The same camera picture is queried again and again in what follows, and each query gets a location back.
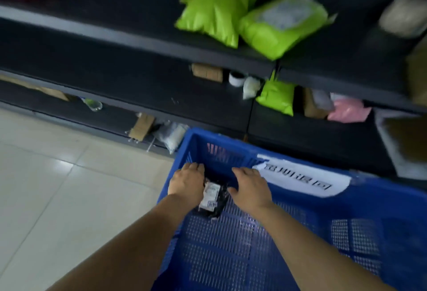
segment pink plastic bag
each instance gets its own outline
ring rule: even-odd
[[[365,108],[360,99],[331,93],[335,110],[329,113],[329,121],[342,123],[365,122],[372,108]]]

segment right hand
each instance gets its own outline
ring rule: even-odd
[[[228,192],[240,209],[255,217],[260,209],[274,205],[267,181],[258,170],[233,167],[232,171],[238,179],[239,190],[229,187]]]

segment white tile floor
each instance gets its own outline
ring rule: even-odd
[[[44,291],[152,208],[172,162],[0,109],[0,291]]]

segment green mailer bag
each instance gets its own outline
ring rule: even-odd
[[[223,44],[237,48],[239,20],[256,0],[180,0],[187,4],[175,27],[201,32]]]
[[[270,60],[276,60],[326,24],[326,9],[315,0],[274,0],[249,12],[239,22],[242,38]]]
[[[264,84],[263,90],[256,101],[268,108],[293,116],[293,94],[295,85],[275,80],[275,72]]]

